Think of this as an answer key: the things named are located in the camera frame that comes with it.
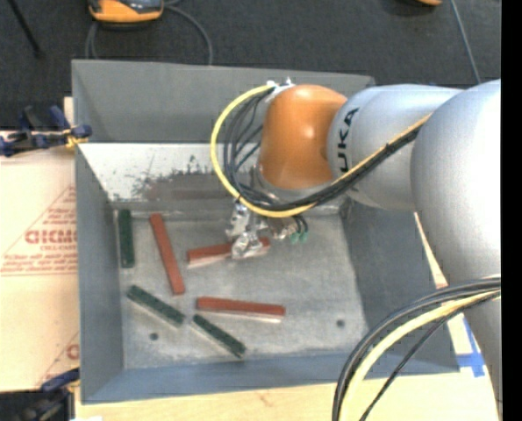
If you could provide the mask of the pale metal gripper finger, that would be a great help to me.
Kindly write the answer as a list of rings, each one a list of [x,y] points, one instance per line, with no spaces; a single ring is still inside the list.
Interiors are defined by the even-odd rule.
[[[232,258],[234,260],[244,260],[258,257],[268,251],[270,240],[268,237],[250,232],[243,232],[232,243]]]
[[[250,211],[242,203],[234,203],[232,214],[228,225],[225,228],[225,234],[228,239],[238,238],[249,224]]]

